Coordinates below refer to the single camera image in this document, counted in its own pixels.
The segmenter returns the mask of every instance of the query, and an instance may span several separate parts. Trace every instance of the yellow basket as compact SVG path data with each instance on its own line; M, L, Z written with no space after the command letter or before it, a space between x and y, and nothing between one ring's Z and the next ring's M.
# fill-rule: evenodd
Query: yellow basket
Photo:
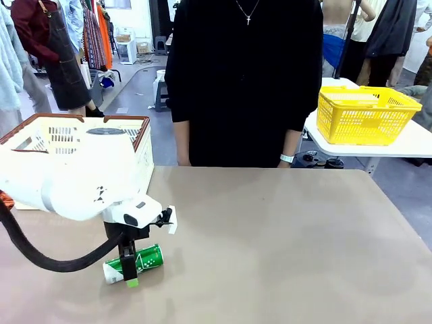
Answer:
M390 88L324 86L318 129L330 144L390 145L421 107Z

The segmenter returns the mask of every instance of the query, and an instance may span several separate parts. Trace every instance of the black cable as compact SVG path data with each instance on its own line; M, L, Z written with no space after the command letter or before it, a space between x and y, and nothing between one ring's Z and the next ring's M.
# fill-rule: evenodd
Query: black cable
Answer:
M108 252L113 250L121 242L121 240L123 240L125 236L125 234L122 232L116 237L108 239L96 250L88 253L87 255L79 259L70 261L58 261L43 255L27 240L27 237L22 232L21 227L16 221L14 215L12 215L12 213L5 206L1 199L0 222L5 227L12 243L31 263L35 264L40 268L54 272L75 272L89 267L105 255L107 255Z

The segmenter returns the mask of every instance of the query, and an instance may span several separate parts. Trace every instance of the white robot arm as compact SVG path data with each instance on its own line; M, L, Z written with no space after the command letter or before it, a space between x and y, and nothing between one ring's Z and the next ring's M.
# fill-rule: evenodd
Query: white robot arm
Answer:
M1 204L0 221L17 248L39 267L78 271L118 246L125 280L134 279L134 241L149 236L149 225L168 225L171 234L177 229L176 209L163 210L140 191L139 181L134 149L123 130L89 130L77 151L67 157L15 152L0 145L0 190L20 203L75 221L100 215L108 241L82 258L56 261L27 241Z
M68 159L0 146L0 189L20 203L76 221L101 214L106 222L137 228L152 223L162 206L140 192L129 137L96 129L82 143ZM175 213L171 217L176 221ZM175 230L173 223L169 232Z

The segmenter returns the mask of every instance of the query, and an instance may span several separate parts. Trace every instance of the apron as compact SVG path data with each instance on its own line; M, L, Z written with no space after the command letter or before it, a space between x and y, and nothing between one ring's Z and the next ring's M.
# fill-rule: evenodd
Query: apron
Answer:
M76 61L60 10L48 12L38 0L49 20L47 47L59 56L59 63L44 62L55 102L60 110L78 109L91 101L90 93Z

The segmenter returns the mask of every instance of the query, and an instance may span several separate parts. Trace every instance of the black jacket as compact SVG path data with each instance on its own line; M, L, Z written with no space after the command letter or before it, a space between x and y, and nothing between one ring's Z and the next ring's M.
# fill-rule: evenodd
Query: black jacket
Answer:
M367 42L366 57L405 56L414 32L417 0L388 0Z

